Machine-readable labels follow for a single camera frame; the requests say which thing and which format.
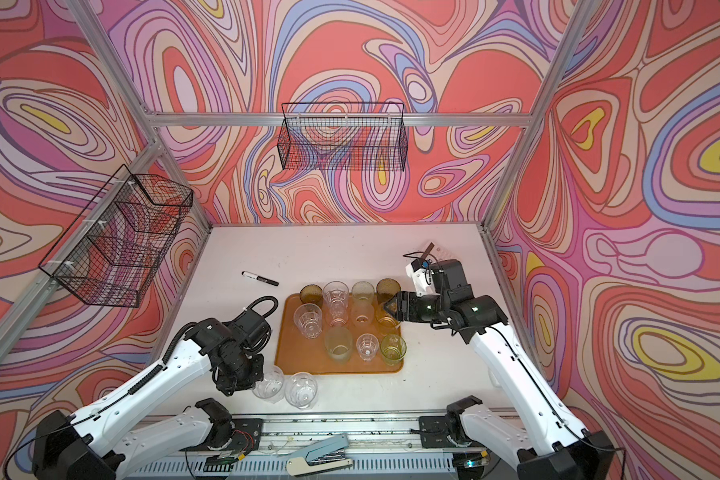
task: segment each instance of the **stapler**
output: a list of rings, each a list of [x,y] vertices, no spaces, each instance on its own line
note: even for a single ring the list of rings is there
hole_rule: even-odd
[[[345,433],[329,436],[288,456],[286,471],[297,477],[350,466],[352,459],[346,458],[344,454],[344,448],[348,446],[349,440]]]

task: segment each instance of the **marker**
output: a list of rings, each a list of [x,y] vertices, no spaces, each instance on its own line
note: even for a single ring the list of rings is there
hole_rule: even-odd
[[[258,280],[259,282],[269,283],[269,285],[278,286],[280,284],[279,282],[275,282],[274,280],[264,278],[263,276],[259,276],[257,274],[251,274],[250,272],[243,272],[242,275],[247,276],[248,278],[253,278],[254,280]]]

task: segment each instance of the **tray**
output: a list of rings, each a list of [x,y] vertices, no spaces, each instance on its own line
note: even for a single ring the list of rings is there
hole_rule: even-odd
[[[307,339],[298,331],[293,322],[293,313],[301,306],[302,302],[298,294],[290,295],[282,310],[282,322],[280,326],[280,337],[277,341],[277,354],[275,365],[280,367],[286,375],[293,375],[298,372],[309,372],[313,375],[325,375],[332,373],[395,373],[403,367],[403,359],[396,365],[387,365],[382,360],[382,354],[377,353],[370,362],[364,362],[355,349],[355,342],[358,336],[363,333],[373,333],[379,341],[382,335],[378,329],[378,322],[375,320],[368,325],[360,326],[349,321],[346,327],[352,332],[352,356],[346,363],[337,363],[328,356],[323,335],[326,331],[326,324],[323,323],[323,332],[316,339]],[[352,308],[352,298],[349,299],[349,307]],[[323,306],[323,315],[327,315]]]

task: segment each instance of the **wire basket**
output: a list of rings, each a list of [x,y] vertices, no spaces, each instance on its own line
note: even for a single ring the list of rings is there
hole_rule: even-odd
[[[167,178],[132,174],[55,270],[40,269],[87,305],[138,307],[192,198]]]
[[[405,170],[408,132],[398,102],[282,104],[284,170]]]

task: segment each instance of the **brown serving tray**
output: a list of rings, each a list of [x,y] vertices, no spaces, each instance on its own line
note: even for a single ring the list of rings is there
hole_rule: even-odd
[[[302,302],[295,293],[286,299],[282,310],[282,324],[280,326],[280,337],[277,341],[277,354],[275,365],[280,367],[286,375],[293,375],[298,372],[309,372],[312,374],[329,373],[395,373],[403,367],[403,362],[390,366],[382,360],[382,354],[376,356],[370,362],[364,362],[355,349],[355,342],[363,333],[373,333],[379,341],[382,335],[378,329],[378,322],[371,321],[368,325],[360,326],[349,321],[346,327],[352,332],[352,355],[346,363],[337,363],[328,356],[326,346],[323,343],[323,335],[326,332],[326,324],[323,323],[323,331],[316,339],[307,339],[298,331],[293,322],[293,313],[301,306]],[[349,307],[352,308],[352,298],[349,299]],[[327,314],[325,306],[323,315]]]

